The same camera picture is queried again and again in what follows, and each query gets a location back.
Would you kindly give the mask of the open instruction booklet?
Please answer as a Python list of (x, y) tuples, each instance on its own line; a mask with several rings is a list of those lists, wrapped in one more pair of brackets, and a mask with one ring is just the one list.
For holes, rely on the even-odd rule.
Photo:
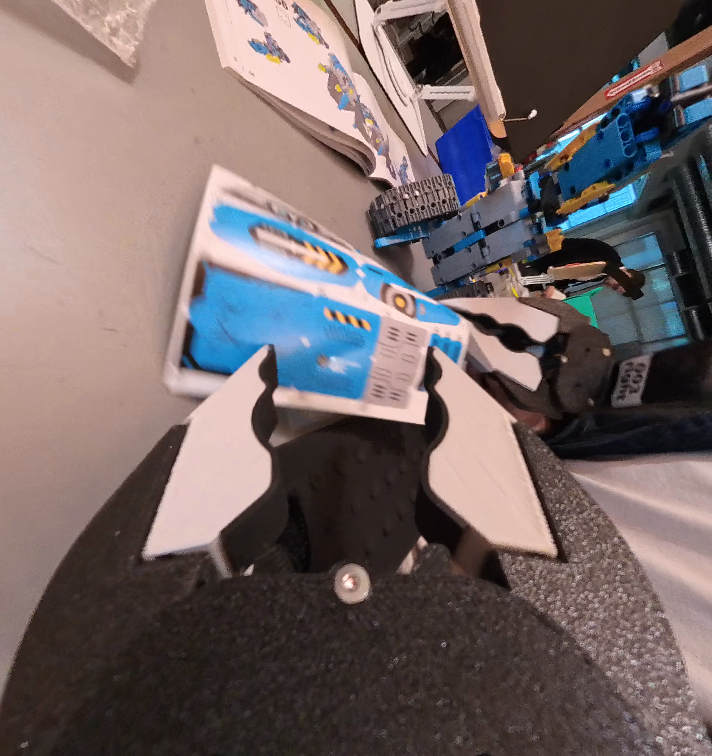
[(305, 1), (206, 1), (225, 70), (290, 122), (390, 187), (417, 177), (409, 152), (353, 68), (341, 27)]

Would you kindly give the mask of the blue storage bin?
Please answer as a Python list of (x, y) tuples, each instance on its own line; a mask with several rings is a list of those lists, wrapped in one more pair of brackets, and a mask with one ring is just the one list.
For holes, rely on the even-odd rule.
[(460, 203), (485, 191), (486, 167), (493, 161), (493, 140), (479, 105), (435, 143), (440, 167), (453, 178)]

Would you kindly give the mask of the green file tray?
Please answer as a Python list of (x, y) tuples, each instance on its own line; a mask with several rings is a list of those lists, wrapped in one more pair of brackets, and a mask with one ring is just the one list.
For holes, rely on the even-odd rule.
[(597, 292), (584, 292), (576, 296), (570, 296), (565, 299), (565, 302), (577, 310), (581, 315), (585, 316), (589, 320), (589, 324), (595, 328), (598, 328), (597, 316), (595, 313), (595, 307), (592, 303), (593, 294)]

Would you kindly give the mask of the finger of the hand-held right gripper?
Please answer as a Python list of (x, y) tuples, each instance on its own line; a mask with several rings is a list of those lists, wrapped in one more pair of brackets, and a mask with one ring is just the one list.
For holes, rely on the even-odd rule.
[(534, 343), (545, 343), (559, 332), (557, 316), (531, 307), (521, 298), (447, 298), (441, 303), (488, 335), (521, 332)]
[(537, 357), (528, 352), (512, 352), (497, 338), (470, 338), (467, 361), (482, 373), (499, 373), (532, 392), (542, 382)]

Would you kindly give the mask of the blue sticker sheet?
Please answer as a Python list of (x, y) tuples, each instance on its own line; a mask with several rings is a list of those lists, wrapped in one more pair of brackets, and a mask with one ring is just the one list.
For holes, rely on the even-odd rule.
[(471, 326), (322, 224), (213, 165), (164, 381), (207, 398), (261, 348), (283, 408), (423, 424), (426, 353), (464, 365)]

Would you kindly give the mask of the tracked brick robot model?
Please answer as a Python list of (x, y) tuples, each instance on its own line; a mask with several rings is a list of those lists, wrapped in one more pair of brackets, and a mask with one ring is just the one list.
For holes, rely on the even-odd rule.
[(572, 214), (633, 185), (712, 118), (704, 63), (658, 74), (661, 61), (609, 87), (610, 108), (547, 162), (522, 168), (501, 154), (486, 167), (485, 191), (464, 203), (450, 174), (378, 195), (368, 211), (375, 247), (422, 243), (440, 291), (555, 252)]

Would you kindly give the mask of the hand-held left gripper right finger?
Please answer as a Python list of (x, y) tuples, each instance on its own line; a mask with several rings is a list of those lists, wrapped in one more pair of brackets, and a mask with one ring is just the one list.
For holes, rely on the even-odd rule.
[(445, 546), (453, 567), (472, 578), (507, 581), (503, 553), (559, 560), (518, 423), (438, 348), (427, 351), (424, 383), (419, 534)]

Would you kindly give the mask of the clear plastic bag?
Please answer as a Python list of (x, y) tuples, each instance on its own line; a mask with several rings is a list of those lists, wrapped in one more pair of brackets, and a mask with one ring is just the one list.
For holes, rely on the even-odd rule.
[(154, 1), (53, 1), (131, 69)]

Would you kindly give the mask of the white desk lamp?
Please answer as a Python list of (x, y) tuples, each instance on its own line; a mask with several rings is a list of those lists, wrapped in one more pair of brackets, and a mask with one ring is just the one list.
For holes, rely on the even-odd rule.
[[(476, 102), (481, 107), (490, 132), (498, 138), (506, 137), (506, 122), (523, 122), (537, 115), (533, 109), (526, 117), (507, 118), (483, 37), (476, 2), (388, 1), (372, 9), (367, 1), (355, 1), (354, 8), (365, 58), (424, 155), (428, 154), (428, 148), (418, 105), (421, 100)], [(408, 74), (398, 50), (388, 37), (386, 25), (390, 21), (429, 13), (449, 14), (470, 77), (470, 85), (417, 85)]]

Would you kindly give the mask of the black partition panel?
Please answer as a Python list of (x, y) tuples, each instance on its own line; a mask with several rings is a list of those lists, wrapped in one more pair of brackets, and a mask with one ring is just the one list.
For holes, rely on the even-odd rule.
[(521, 163), (675, 20), (681, 1), (479, 1)]

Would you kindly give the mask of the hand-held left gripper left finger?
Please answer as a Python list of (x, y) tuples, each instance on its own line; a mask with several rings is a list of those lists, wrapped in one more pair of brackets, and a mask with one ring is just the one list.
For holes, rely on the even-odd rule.
[(275, 350), (265, 345), (191, 412), (144, 561), (204, 553), (221, 576), (248, 574), (276, 543), (288, 522), (270, 441), (277, 386)]

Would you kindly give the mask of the person's white shirt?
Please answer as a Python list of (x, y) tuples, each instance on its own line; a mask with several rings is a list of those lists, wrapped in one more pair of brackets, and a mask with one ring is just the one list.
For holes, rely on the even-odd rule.
[(570, 460), (653, 582), (712, 729), (712, 452)]

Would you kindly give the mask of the grey desk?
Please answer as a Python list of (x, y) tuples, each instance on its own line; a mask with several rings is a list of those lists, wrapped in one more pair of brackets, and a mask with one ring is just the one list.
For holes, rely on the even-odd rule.
[(381, 187), (222, 69), (204, 2), (156, 2), (136, 70), (0, 2), (0, 699), (59, 562), (192, 407), (162, 370), (214, 164), (373, 254)]

